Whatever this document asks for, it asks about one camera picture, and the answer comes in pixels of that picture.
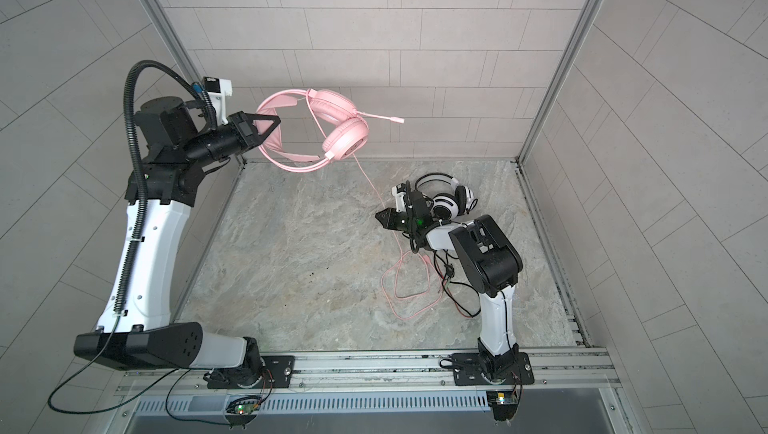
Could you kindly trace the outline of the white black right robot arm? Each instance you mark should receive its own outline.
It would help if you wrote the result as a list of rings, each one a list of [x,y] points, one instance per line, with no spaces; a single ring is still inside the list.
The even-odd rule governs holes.
[[[454,254],[479,297],[481,332],[479,367],[491,382],[520,379],[522,360],[513,332],[513,300],[523,260],[496,221],[481,215],[468,222],[441,219],[431,212],[427,196],[402,183],[392,189],[395,205],[375,214],[383,228],[401,232],[413,253],[428,251],[433,260]]]

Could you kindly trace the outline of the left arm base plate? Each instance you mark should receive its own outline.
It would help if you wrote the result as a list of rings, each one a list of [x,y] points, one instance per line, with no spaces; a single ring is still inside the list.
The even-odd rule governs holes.
[[[296,358],[291,355],[262,356],[253,366],[220,368],[203,375],[208,389],[283,389],[290,386]]]

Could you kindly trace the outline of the pink headphones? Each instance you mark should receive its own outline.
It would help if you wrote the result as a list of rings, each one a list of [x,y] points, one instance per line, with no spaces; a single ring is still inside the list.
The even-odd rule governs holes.
[[[275,127],[259,147],[266,160],[278,168],[298,174],[318,171],[354,156],[369,140],[369,118],[376,114],[359,110],[342,94],[332,90],[287,89],[267,97],[257,108],[260,115],[275,116],[280,109],[304,103],[322,135],[321,155],[290,153],[284,149],[282,131]]]

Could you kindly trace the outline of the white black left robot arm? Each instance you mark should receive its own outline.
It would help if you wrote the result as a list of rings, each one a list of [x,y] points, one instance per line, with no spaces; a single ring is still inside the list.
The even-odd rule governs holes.
[[[77,357],[115,370],[206,370],[211,388],[248,388],[265,367],[251,337],[207,333],[198,322],[171,320],[171,285],[185,225],[211,164],[263,143],[276,115],[237,112],[199,131],[187,104],[165,96],[144,103],[128,123],[148,154],[126,190],[127,231],[110,300],[92,333],[80,334]]]

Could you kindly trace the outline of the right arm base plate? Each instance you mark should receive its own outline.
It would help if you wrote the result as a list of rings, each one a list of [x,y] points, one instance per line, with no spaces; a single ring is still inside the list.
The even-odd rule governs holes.
[[[533,385],[535,378],[529,356],[509,351],[500,356],[485,353],[453,353],[439,362],[453,374],[457,386]]]

